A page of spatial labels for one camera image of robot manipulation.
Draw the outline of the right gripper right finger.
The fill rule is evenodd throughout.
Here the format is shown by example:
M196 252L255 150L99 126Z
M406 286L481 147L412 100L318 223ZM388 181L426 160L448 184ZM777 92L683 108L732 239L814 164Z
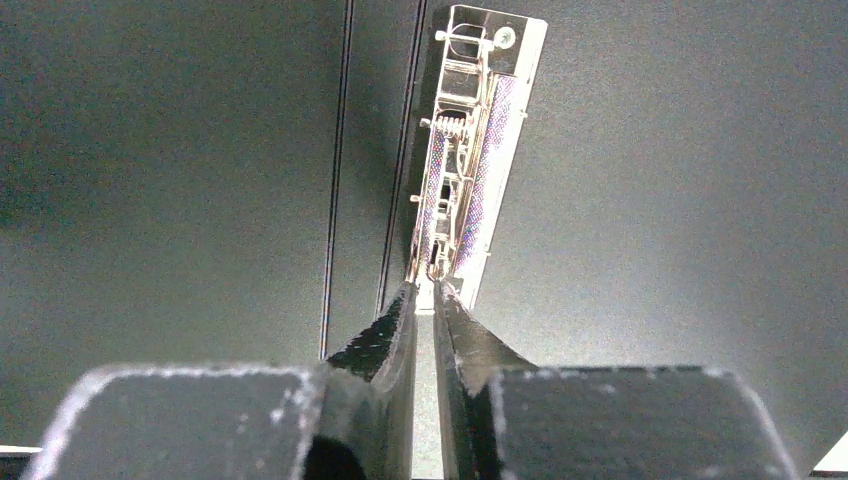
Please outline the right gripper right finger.
M760 397L698 366L538 366L434 288L448 479L794 479Z

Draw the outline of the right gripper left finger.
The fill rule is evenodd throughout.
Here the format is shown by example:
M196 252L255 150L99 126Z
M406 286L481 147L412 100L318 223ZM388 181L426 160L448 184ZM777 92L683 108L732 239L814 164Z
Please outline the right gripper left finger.
M27 479L407 479L417 290L311 365L123 364L60 404Z

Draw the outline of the metal folder clip mechanism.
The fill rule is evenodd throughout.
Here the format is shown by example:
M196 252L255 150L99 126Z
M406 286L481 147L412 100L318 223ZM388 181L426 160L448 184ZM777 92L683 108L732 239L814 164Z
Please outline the metal folder clip mechanism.
M406 278L419 315L450 283L474 307L546 39L542 19L454 5L441 62Z

